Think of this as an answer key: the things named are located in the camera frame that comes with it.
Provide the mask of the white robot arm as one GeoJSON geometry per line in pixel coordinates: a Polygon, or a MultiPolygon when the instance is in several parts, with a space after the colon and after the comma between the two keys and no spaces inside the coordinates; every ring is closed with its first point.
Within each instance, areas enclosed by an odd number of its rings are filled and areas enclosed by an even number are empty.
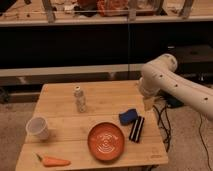
{"type": "Polygon", "coordinates": [[[143,64],[138,86],[140,93],[150,98],[163,90],[213,122],[213,89],[175,74],[177,67],[177,59],[168,53],[143,64]]]}

